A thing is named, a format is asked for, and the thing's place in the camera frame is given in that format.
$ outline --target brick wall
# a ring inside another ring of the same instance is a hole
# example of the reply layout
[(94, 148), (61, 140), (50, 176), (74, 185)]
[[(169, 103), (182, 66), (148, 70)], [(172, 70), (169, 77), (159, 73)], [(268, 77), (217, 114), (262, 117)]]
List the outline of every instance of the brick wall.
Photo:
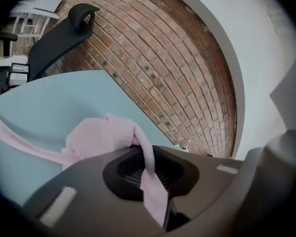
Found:
[(94, 34), (48, 75), (104, 69), (174, 144), (191, 140), (192, 153), (229, 157), (236, 128), (233, 85), (201, 19), (181, 0), (65, 0), (60, 20), (81, 2), (101, 9)]

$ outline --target pink cloth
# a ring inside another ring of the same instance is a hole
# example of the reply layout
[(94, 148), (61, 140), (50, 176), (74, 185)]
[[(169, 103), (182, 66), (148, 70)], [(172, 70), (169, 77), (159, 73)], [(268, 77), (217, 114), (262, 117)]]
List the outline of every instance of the pink cloth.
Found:
[(48, 159), (67, 168), (89, 157), (102, 155), (114, 150), (140, 145), (145, 158), (141, 190), (144, 193), (144, 206), (154, 220), (163, 227), (168, 193), (154, 171), (152, 145), (140, 129), (130, 119), (108, 114), (105, 119), (84, 119), (66, 139), (62, 154), (38, 148), (24, 140), (0, 120), (0, 139), (11, 147), (34, 156)]

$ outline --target light blue surface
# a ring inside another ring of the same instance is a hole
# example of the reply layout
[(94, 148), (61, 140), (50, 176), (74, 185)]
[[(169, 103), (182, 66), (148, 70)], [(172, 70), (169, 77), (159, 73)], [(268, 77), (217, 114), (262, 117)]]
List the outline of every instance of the light blue surface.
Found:
[[(84, 118), (106, 113), (137, 123), (153, 145), (173, 147), (157, 126), (105, 71), (81, 71), (42, 78), (0, 96), (0, 118), (33, 144), (61, 152), (66, 137)], [(61, 165), (0, 141), (0, 190), (23, 204)]]

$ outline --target black office chair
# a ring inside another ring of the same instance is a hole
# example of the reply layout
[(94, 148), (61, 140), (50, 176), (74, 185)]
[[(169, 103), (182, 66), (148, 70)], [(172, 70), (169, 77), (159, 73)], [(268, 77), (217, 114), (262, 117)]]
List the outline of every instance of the black office chair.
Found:
[[(92, 35), (91, 26), (94, 22), (95, 12), (99, 10), (99, 8), (86, 3), (73, 6), (66, 19), (35, 43), (29, 53), (29, 81), (42, 78), (44, 72), (54, 62)], [(90, 16), (88, 23), (84, 21), (87, 16)], [(17, 41), (17, 38), (18, 36), (15, 34), (0, 34), (4, 56), (10, 55), (10, 42)], [(0, 67), (0, 94), (7, 90), (7, 71), (8, 67)]]

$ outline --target white wall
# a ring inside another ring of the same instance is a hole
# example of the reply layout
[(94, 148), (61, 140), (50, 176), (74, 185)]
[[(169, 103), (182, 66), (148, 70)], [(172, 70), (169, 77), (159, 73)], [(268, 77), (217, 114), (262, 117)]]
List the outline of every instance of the white wall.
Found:
[(285, 132), (269, 95), (294, 63), (296, 34), (277, 20), (278, 9), (280, 18), (285, 14), (274, 0), (183, 1), (212, 31), (227, 60), (237, 102), (233, 157), (244, 159), (248, 150)]

